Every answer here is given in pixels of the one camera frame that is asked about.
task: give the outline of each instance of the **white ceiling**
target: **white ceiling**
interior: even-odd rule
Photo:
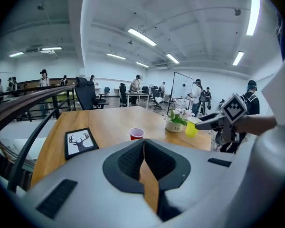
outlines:
[[[37,10],[43,5],[43,11]],[[241,9],[235,16],[234,9]],[[250,0],[99,0],[89,35],[89,52],[126,57],[128,62],[173,68],[232,71],[251,75],[278,52],[276,14],[262,0],[253,36],[246,36]],[[151,47],[127,32],[145,33]],[[20,0],[0,31],[6,53],[34,46],[62,46],[57,55],[73,53],[68,0]],[[241,50],[238,66],[232,63]],[[180,61],[175,65],[166,57]]]

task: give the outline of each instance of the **handrail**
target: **handrail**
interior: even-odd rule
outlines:
[[[1,96],[5,95],[12,95],[12,94],[18,94],[22,92],[30,92],[30,91],[40,91],[40,90],[46,90],[46,89],[52,89],[52,88],[58,88],[58,87],[64,87],[63,85],[52,85],[52,86],[45,86],[45,87],[34,87],[34,88],[27,88],[27,89],[18,89],[18,90],[12,90],[12,91],[7,91],[0,93]]]
[[[21,96],[18,99],[5,102],[0,106],[0,131],[13,119],[21,115],[22,112],[28,110],[37,103],[40,103],[45,99],[55,96],[61,92],[73,89],[74,87],[74,85],[57,87],[51,86],[51,88],[48,90],[34,92],[29,95]]]

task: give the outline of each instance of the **wooden railing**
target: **wooden railing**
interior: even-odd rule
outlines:
[[[48,86],[48,87],[38,87],[38,88],[29,88],[14,91],[14,93],[20,92],[29,92],[35,91],[29,95],[24,95],[21,97],[17,97],[14,100],[10,100],[3,104],[0,104],[0,131],[10,122],[12,122],[15,118],[21,115],[24,112],[27,112],[31,107],[41,103],[42,101],[52,98],[53,100],[53,109],[49,112],[49,114],[41,121],[38,127],[33,131],[31,136],[26,141],[25,145],[21,149],[10,173],[8,189],[11,191],[16,191],[16,187],[21,179],[21,171],[22,166],[26,160],[26,156],[34,142],[37,138],[38,134],[45,126],[45,124],[49,121],[52,116],[56,116],[56,119],[60,116],[59,109],[62,108],[62,105],[67,103],[68,107],[67,111],[75,111],[75,92],[74,85],[68,86]],[[66,99],[63,100],[59,105],[57,102],[57,94],[66,91]],[[1,93],[0,96],[8,95],[10,92]]]

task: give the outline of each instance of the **ceiling light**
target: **ceiling light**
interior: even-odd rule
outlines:
[[[24,54],[24,53],[21,51],[21,52],[9,55],[9,57],[16,57],[16,56],[19,56],[19,55],[22,55],[22,54]]]
[[[243,55],[244,55],[244,52],[243,51],[239,51],[238,54],[237,54],[237,58],[234,60],[232,65],[233,66],[237,66]]]
[[[149,67],[149,66],[147,66],[147,65],[145,65],[145,64],[142,64],[142,63],[139,63],[139,62],[136,62],[136,64],[141,65],[141,66],[144,66],[144,67]]]
[[[49,47],[49,48],[42,48],[43,51],[49,51],[49,50],[61,50],[62,47]]]
[[[137,32],[135,29],[130,28],[128,30],[129,33],[131,33],[132,35],[135,35],[137,37],[139,37],[140,39],[144,40],[145,42],[149,43],[151,46],[156,46],[156,43],[151,41],[149,38],[147,38],[146,36],[144,36],[143,34]]]
[[[179,64],[180,62],[178,60],[176,60],[171,54],[167,54],[167,57],[170,58],[173,62],[175,62],[176,64]]]
[[[110,53],[107,53],[107,56],[110,56],[110,57],[116,57],[116,58],[119,58],[119,59],[125,60],[125,57],[121,57],[121,56],[118,56],[118,55],[113,55],[113,54],[110,54]]]
[[[251,0],[250,19],[246,35],[252,36],[257,26],[257,18],[260,13],[261,0]]]

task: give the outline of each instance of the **black rubber pad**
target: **black rubber pad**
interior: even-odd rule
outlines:
[[[40,213],[53,219],[77,185],[77,181],[64,179],[36,208]]]
[[[225,167],[229,167],[231,165],[231,161],[223,161],[223,160],[219,160],[216,158],[210,158],[209,160],[207,160],[210,163],[213,164],[217,164],[217,165],[221,165],[221,166],[225,166]]]

